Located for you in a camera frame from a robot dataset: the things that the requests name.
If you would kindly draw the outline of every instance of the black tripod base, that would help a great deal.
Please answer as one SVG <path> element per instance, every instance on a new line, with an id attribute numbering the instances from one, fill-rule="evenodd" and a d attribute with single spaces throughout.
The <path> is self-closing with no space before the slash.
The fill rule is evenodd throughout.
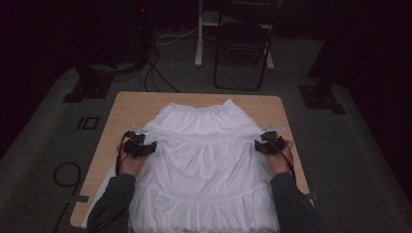
<path id="1" fill-rule="evenodd" d="M 325 97 L 317 97 L 317 85 L 299 85 L 300 94 L 307 109 L 332 110 L 336 115 L 346 115 L 342 105 L 338 104 L 329 92 Z"/>
<path id="2" fill-rule="evenodd" d="M 83 99 L 104 99 L 112 80 L 113 76 L 98 77 L 98 82 L 94 85 L 85 85 L 80 78 L 72 93 L 66 94 L 63 103 L 81 103 Z"/>

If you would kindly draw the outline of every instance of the hand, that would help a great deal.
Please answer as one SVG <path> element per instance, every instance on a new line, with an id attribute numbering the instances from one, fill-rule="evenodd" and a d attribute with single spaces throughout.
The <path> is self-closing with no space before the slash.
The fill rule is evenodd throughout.
<path id="1" fill-rule="evenodd" d="M 129 174 L 134 177 L 137 177 L 137 175 L 139 175 L 140 170 L 142 169 L 143 164 L 145 163 L 147 158 L 148 156 L 133 158 L 129 156 L 126 152 L 124 152 L 124 150 L 121 150 L 120 161 L 122 161 L 122 163 L 120 164 L 120 167 L 119 167 L 119 175 Z"/>
<path id="2" fill-rule="evenodd" d="M 285 147 L 282 150 L 282 153 L 285 155 L 285 157 L 288 159 L 289 162 L 292 162 L 291 149 L 294 143 L 288 140 L 284 140 L 284 141 L 287 147 Z M 266 156 L 267 162 L 269 163 L 269 166 L 272 168 L 272 171 L 273 173 L 275 173 L 275 175 L 278 175 L 284 172 L 291 172 L 291 169 L 288 166 L 288 162 L 285 161 L 285 158 L 281 154 L 276 154 L 276 155 L 266 154 L 265 156 Z"/>

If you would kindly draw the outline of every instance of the gray carpet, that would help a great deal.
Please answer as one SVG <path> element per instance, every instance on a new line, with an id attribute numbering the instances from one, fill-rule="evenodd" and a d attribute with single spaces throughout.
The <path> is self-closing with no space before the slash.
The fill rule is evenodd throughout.
<path id="1" fill-rule="evenodd" d="M 412 232 L 411 204 L 349 90 L 338 85 L 333 87 L 333 94 L 347 115 L 307 110 L 304 106 L 297 86 L 318 82 L 306 75 L 322 43 L 277 39 L 272 48 L 276 68 L 267 71 L 262 88 L 255 92 L 214 88 L 214 45 L 205 43 L 201 68 L 194 67 L 195 45 L 195 40 L 187 39 L 158 46 L 160 59 L 156 68 L 181 92 L 280 96 L 309 187 L 320 196 L 315 202 L 316 208 L 330 232 Z M 147 70 L 148 67 L 142 71 L 142 78 Z M 242 73 L 232 68 L 229 74 L 223 75 Z M 105 99 L 62 103 L 78 78 L 71 69 L 55 82 L 0 160 L 0 232 L 53 232 L 73 189 L 54 183 L 54 169 L 64 162 L 75 162 L 80 165 L 83 178 L 117 93 L 136 91 L 140 83 L 138 75 L 118 75 Z M 163 92 L 173 92 L 156 74 L 154 83 Z M 148 88 L 155 91 L 151 79 Z M 78 129 L 82 117 L 100 117 L 100 120 L 95 129 Z M 77 171 L 74 166 L 67 166 L 57 177 L 62 183 L 73 183 Z M 69 223 L 73 208 L 74 205 L 69 206 L 58 232 L 84 232 Z"/>

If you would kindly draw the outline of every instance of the dark background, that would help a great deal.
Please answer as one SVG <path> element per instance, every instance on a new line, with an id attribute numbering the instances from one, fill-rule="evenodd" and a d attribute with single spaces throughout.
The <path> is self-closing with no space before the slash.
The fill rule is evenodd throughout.
<path id="1" fill-rule="evenodd" d="M 127 6 L 132 2 L 139 6 L 142 2 L 100 2 L 1 2 L 0 155 L 31 118 L 54 81 L 79 59 L 113 64 L 114 48 L 109 45 L 113 44 L 113 35 L 126 29 L 123 24 L 108 25 L 108 21 L 114 22 L 115 15 L 124 13 L 120 8 L 105 12 L 102 4 Z M 219 6 L 217 0 L 205 2 L 209 9 Z M 197 23 L 197 7 L 192 0 L 156 0 L 153 23 L 160 30 L 192 29 Z M 144 19 L 133 20 L 142 24 Z M 411 25 L 412 4 L 406 0 L 284 0 L 277 34 L 290 39 L 325 40 L 308 75 L 330 79 L 350 89 L 409 200 Z M 127 36 L 125 33 L 119 38 L 127 40 Z"/>

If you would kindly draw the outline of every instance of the black stand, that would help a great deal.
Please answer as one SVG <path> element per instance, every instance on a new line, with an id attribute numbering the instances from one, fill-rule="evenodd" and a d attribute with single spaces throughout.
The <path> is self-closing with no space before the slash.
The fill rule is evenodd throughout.
<path id="1" fill-rule="evenodd" d="M 332 110 L 336 115 L 346 115 L 331 93 L 333 82 L 322 79 L 317 85 L 299 85 L 300 94 L 307 109 Z"/>
<path id="2" fill-rule="evenodd" d="M 64 97 L 63 103 L 81 103 L 83 99 L 104 99 L 109 91 L 113 76 L 99 76 L 89 65 L 75 66 L 80 78 L 72 93 Z"/>

